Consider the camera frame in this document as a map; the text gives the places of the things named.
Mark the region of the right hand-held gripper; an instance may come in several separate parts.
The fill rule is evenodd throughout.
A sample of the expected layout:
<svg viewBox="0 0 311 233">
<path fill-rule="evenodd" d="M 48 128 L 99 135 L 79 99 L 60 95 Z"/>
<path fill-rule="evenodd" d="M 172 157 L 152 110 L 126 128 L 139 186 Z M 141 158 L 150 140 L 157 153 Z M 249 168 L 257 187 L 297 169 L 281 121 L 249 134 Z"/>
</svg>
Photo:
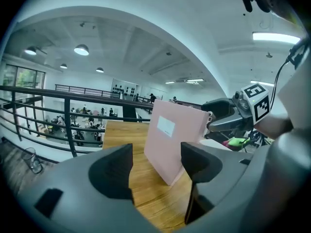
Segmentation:
<svg viewBox="0 0 311 233">
<path fill-rule="evenodd" d="M 249 131 L 270 113 L 268 90 L 259 83 L 252 83 L 236 91 L 232 99 L 220 98 L 205 102 L 201 105 L 201 110 L 212 117 L 221 117 L 207 125 L 211 132 L 230 131 L 240 127 Z M 241 116 L 231 116 L 237 110 Z"/>
</svg>

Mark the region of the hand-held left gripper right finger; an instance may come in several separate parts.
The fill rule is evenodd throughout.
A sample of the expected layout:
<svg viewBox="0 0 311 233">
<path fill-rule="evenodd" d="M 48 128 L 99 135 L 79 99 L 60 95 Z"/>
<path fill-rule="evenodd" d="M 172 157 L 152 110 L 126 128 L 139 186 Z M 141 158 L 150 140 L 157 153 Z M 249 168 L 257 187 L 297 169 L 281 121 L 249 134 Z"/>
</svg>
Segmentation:
<svg viewBox="0 0 311 233">
<path fill-rule="evenodd" d="M 181 162 L 191 179 L 188 225 L 212 210 L 245 173 L 253 154 L 181 143 Z"/>
</svg>

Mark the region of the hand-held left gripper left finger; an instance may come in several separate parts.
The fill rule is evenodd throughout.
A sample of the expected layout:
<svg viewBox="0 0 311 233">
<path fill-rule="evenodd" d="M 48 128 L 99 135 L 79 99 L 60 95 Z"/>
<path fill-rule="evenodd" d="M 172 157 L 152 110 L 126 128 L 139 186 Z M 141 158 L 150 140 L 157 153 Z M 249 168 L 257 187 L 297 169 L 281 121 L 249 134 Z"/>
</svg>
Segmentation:
<svg viewBox="0 0 311 233">
<path fill-rule="evenodd" d="M 131 144 L 60 162 L 18 201 L 45 233 L 158 233 L 135 208 Z"/>
</svg>

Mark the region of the pink box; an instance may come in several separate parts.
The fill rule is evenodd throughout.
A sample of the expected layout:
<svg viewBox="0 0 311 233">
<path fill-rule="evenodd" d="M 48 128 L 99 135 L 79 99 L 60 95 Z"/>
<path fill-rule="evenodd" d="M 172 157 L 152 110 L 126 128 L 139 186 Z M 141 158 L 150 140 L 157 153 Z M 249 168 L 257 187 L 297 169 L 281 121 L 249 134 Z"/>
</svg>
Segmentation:
<svg viewBox="0 0 311 233">
<path fill-rule="evenodd" d="M 209 113 L 155 100 L 144 154 L 163 181 L 172 186 L 183 174 L 181 143 L 197 143 L 204 135 Z"/>
</svg>

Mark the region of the person's right forearm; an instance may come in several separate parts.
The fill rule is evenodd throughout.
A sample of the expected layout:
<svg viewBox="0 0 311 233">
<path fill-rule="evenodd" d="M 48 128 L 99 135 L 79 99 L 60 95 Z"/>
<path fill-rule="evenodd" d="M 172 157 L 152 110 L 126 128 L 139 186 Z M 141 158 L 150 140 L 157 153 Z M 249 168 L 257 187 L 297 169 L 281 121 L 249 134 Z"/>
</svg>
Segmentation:
<svg viewBox="0 0 311 233">
<path fill-rule="evenodd" d="M 269 114 L 256 125 L 254 128 L 270 139 L 277 139 L 282 134 L 290 132 L 293 124 L 286 115 Z"/>
</svg>

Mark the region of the green star pillow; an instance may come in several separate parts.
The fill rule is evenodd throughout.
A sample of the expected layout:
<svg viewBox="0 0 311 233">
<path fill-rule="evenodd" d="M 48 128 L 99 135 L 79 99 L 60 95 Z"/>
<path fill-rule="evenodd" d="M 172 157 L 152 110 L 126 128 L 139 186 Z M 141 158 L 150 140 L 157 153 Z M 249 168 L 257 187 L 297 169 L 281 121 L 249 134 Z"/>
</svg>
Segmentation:
<svg viewBox="0 0 311 233">
<path fill-rule="evenodd" d="M 250 141 L 250 138 L 231 138 L 228 142 L 229 146 L 242 147 Z"/>
</svg>

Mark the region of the distant black railing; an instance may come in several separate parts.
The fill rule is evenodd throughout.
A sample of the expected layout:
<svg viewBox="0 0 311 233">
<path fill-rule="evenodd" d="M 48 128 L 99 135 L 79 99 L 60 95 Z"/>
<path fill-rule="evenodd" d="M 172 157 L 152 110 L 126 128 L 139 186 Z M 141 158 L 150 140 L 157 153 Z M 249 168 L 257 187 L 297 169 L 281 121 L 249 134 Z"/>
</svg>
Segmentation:
<svg viewBox="0 0 311 233">
<path fill-rule="evenodd" d="M 98 89 L 92 89 L 92 88 L 84 88 L 84 87 L 61 85 L 61 84 L 56 84 L 55 90 L 71 92 L 75 94 L 86 94 L 86 95 L 99 96 L 99 97 L 105 97 L 105 98 L 116 98 L 116 99 L 119 99 L 121 96 L 120 93 L 118 92 L 110 92 L 110 91 L 104 91 L 104 90 L 98 90 Z"/>
</svg>

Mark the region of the white wall display panel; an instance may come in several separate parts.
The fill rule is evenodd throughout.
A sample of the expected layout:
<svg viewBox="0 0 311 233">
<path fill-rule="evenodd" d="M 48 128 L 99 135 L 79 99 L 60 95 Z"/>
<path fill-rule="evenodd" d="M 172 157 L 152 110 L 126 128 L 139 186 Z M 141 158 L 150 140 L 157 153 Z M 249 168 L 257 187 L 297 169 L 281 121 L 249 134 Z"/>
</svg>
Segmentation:
<svg viewBox="0 0 311 233">
<path fill-rule="evenodd" d="M 138 84 L 113 79 L 111 92 L 118 95 L 122 100 L 135 101 L 139 94 L 139 88 Z"/>
</svg>

